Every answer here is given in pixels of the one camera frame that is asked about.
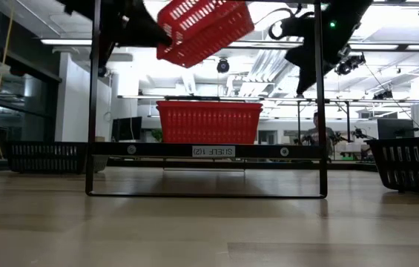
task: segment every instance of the computer monitor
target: computer monitor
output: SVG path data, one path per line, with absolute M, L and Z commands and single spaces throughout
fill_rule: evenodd
M 379 139 L 413 138 L 414 122 L 410 119 L 378 119 Z
M 112 124 L 112 139 L 116 142 L 140 139 L 142 117 L 115 119 Z

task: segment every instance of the wooden floor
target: wooden floor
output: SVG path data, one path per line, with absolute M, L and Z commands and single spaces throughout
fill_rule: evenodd
M 419 195 L 329 172 L 326 200 L 95 198 L 83 176 L 0 172 L 0 267 L 419 266 Z M 96 190 L 315 194 L 316 171 L 107 168 Z

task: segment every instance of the camera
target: camera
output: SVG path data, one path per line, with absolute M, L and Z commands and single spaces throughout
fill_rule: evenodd
M 217 72 L 218 73 L 227 73 L 229 71 L 229 62 L 227 59 L 220 59 L 217 63 Z

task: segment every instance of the black metal frame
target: black metal frame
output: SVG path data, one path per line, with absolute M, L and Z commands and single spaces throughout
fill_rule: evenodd
M 89 131 L 88 163 L 85 177 L 85 193 L 95 197 L 216 197 L 216 198 L 272 198 L 272 199 L 324 199 L 328 195 L 328 168 L 326 155 L 326 116 L 323 80 L 323 37 L 320 0 L 306 0 L 314 4 L 315 16 L 315 59 L 317 73 L 317 108 L 319 146 L 303 147 L 290 145 L 218 145 L 224 148 L 235 148 L 234 158 L 275 158 L 275 159 L 319 159 L 320 192 L 311 196 L 280 195 L 229 195 L 229 194 L 143 194 L 143 193 L 99 193 L 93 190 L 93 156 L 149 156 L 149 157 L 193 157 L 195 144 L 148 144 L 148 143 L 105 143 L 95 142 L 97 81 L 99 62 L 99 28 L 102 0 L 94 0 L 94 20 L 92 34 L 90 98 L 89 98 Z

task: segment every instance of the red plastic basket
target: red plastic basket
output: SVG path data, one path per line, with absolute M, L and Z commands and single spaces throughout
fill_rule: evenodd
M 262 104 L 233 102 L 156 102 L 163 142 L 254 144 Z
M 173 0 L 158 13 L 158 25 L 173 39 L 158 59 L 192 67 L 254 30 L 244 1 Z

